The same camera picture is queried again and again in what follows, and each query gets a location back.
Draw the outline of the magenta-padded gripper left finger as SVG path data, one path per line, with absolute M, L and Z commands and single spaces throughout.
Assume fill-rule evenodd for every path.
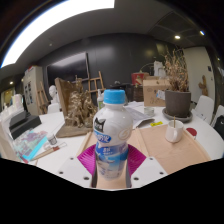
M 58 175 L 81 187 L 95 188 L 97 185 L 95 146 L 85 149 L 77 157 L 69 157 L 59 168 Z

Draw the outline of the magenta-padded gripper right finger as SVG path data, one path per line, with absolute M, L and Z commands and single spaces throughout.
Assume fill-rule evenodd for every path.
M 126 186 L 140 188 L 167 176 L 167 172 L 154 157 L 146 157 L 132 145 L 128 145 Z

